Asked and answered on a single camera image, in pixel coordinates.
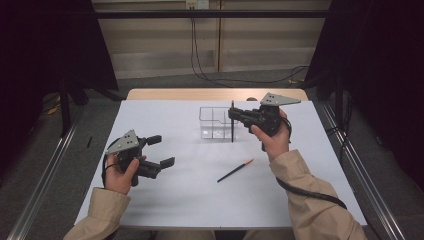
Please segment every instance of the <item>metal mounting plate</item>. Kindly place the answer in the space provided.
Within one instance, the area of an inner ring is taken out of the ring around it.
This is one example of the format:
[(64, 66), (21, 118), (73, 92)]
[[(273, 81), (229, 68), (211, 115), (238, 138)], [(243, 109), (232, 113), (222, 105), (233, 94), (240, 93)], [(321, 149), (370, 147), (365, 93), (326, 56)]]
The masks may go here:
[(130, 131), (125, 133), (125, 135), (122, 136), (118, 141), (112, 144), (112, 146), (110, 146), (109, 149), (106, 151), (106, 154), (124, 151), (137, 147), (138, 145), (139, 142), (137, 139), (137, 135), (135, 134), (135, 131), (131, 129)]
[(284, 97), (273, 93), (267, 93), (265, 97), (261, 100), (261, 104), (267, 106), (281, 106), (294, 103), (300, 103), (300, 100), (296, 98)]

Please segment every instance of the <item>person's left hand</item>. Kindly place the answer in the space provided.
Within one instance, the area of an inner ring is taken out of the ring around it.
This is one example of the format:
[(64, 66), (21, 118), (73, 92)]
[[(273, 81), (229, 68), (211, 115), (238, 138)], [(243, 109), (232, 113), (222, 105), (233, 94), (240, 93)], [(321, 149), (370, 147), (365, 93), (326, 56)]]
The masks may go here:
[(105, 189), (127, 195), (131, 189), (131, 178), (137, 171), (140, 161), (134, 158), (124, 173), (117, 164), (118, 156), (116, 154), (109, 154), (106, 162), (107, 166), (116, 165), (106, 169)]

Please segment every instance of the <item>transparent container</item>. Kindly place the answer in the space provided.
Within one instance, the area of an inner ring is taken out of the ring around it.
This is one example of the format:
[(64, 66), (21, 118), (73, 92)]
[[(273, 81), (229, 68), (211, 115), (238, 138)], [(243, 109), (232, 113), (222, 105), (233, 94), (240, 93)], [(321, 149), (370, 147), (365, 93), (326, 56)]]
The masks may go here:
[[(204, 139), (231, 139), (231, 119), (228, 107), (201, 107), (199, 111), (200, 136)], [(234, 139), (236, 126), (234, 121)]]

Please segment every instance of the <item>beige jacket sleeve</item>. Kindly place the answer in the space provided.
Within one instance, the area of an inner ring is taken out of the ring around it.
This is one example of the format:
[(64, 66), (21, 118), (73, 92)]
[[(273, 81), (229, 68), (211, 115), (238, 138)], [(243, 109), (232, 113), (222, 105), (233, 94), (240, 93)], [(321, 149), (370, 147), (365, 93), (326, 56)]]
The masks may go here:
[(88, 216), (78, 222), (66, 234), (70, 239), (105, 239), (119, 227), (119, 220), (131, 198), (117, 192), (94, 188)]
[[(292, 186), (337, 197), (326, 181), (315, 178), (298, 150), (271, 161), (274, 175)], [(329, 201), (308, 198), (287, 191), (289, 213), (296, 239), (366, 239), (349, 211)]]

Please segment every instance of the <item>wall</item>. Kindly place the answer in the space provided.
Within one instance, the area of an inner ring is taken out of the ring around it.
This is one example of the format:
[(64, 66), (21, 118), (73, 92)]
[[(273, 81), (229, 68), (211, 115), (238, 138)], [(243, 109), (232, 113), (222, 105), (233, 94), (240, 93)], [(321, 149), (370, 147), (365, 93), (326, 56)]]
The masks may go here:
[[(185, 1), (92, 0), (96, 10), (185, 9)], [(329, 0), (210, 0), (210, 9), (318, 10)], [(192, 73), (190, 19), (101, 19), (118, 79)], [(204, 72), (309, 65), (324, 19), (195, 19)]]

